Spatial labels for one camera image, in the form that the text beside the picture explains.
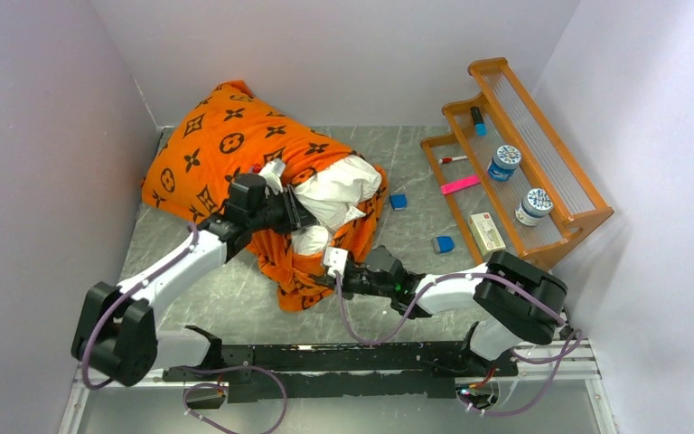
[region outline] blue jar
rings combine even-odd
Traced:
[[[488,165],[488,175],[493,181],[507,181],[520,165],[520,161],[522,154],[518,148],[509,145],[499,146]]]

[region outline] blue block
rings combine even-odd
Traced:
[[[447,253],[454,249],[451,237],[435,237],[432,239],[432,249],[435,253]]]
[[[406,195],[403,193],[390,194],[389,204],[393,210],[405,210],[406,205],[408,205],[408,199],[406,199]]]

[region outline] white cloth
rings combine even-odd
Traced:
[[[339,228],[365,216],[356,206],[370,199],[380,184],[381,174],[372,165],[358,156],[346,156],[298,185],[296,198],[321,226],[294,232],[294,252],[314,255],[325,250]]]

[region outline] pink highlighter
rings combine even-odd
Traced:
[[[473,185],[478,185],[479,183],[480,178],[478,178],[477,175],[467,176],[466,178],[462,178],[458,181],[453,181],[452,183],[441,185],[440,193],[449,194],[453,192],[458,192],[459,190],[462,190],[466,187],[471,187]]]

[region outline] red pen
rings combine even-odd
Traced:
[[[454,161],[465,160],[466,156],[447,156],[445,158],[438,158],[437,163],[440,165],[447,165],[448,163],[453,163]]]

